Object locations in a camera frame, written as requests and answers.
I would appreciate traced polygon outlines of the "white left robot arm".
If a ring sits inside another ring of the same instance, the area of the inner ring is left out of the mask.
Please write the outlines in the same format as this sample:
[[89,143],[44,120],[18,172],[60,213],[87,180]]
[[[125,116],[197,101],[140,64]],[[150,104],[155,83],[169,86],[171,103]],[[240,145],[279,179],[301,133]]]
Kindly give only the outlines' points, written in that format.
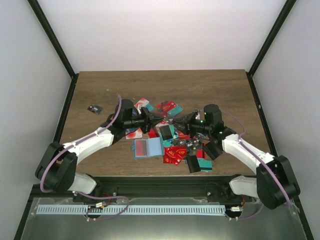
[[128,129],[141,129],[148,133],[163,120],[163,116],[150,112],[146,107],[137,109],[128,99],[119,99],[114,113],[95,131],[72,142],[52,142],[46,149],[35,176],[44,193],[82,193],[91,202],[97,202],[102,189],[94,178],[76,172],[78,164],[95,152],[108,148],[126,136]]

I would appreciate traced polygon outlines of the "blue leather card holder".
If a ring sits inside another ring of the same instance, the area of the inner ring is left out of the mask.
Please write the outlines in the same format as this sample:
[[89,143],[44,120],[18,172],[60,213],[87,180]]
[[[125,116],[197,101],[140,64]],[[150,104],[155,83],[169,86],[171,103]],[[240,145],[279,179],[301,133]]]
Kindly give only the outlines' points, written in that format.
[[[135,141],[136,140],[145,140],[147,145],[147,155],[143,157],[136,157],[136,151],[135,151]],[[135,139],[133,141],[133,145],[131,147],[133,158],[135,160],[137,159],[144,159],[144,158],[151,158],[151,157],[158,157],[163,156],[165,154],[164,145],[162,138],[160,137],[154,137],[154,138],[148,138],[148,139]]]

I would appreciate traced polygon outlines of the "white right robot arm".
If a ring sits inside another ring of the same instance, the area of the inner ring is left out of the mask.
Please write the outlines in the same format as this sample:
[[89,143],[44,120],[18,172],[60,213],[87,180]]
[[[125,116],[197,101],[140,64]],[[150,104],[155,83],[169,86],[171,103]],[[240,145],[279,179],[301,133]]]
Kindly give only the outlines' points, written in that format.
[[203,119],[196,110],[173,118],[171,123],[191,137],[206,135],[208,143],[202,149],[211,160],[227,153],[255,174],[255,177],[239,175],[232,178],[222,188],[225,200],[232,202],[240,195],[245,195],[259,199],[270,210],[283,204],[290,205],[291,200],[300,195],[301,189],[288,158],[274,156],[246,142],[242,133],[238,134],[225,126],[222,113],[218,105],[208,104],[203,108]]

